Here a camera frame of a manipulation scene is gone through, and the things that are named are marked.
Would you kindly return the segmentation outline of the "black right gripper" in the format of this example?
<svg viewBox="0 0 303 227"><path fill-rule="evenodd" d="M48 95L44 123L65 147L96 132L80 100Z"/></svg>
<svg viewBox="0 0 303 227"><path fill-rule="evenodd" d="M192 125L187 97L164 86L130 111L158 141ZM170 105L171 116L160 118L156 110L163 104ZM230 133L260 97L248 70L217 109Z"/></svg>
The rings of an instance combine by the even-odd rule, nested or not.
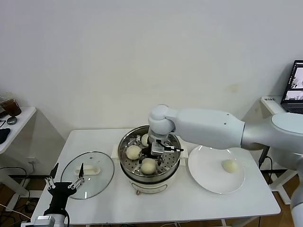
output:
<svg viewBox="0 0 303 227"><path fill-rule="evenodd" d="M141 152L141 159L152 158L157 159L157 166L162 166L163 164L163 154L164 154L164 145L167 141L167 138L161 138L159 140L148 137L147 139L147 151Z"/></svg>

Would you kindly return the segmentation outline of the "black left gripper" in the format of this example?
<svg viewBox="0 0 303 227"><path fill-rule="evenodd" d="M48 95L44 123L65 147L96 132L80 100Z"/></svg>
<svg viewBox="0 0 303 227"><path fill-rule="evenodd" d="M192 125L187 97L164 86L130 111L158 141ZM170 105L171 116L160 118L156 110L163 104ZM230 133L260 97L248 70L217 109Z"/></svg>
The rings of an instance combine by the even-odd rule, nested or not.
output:
<svg viewBox="0 0 303 227"><path fill-rule="evenodd" d="M52 199L49 208L44 211L45 215L49 214L61 214L66 215L66 205L68 198L76 193L76 189L79 189L83 183L84 179L84 164L80 166L78 178L75 182L56 182L54 179L57 173L59 163L57 163L51 170L50 174L45 178L46 186L48 192L52 195Z"/></svg>

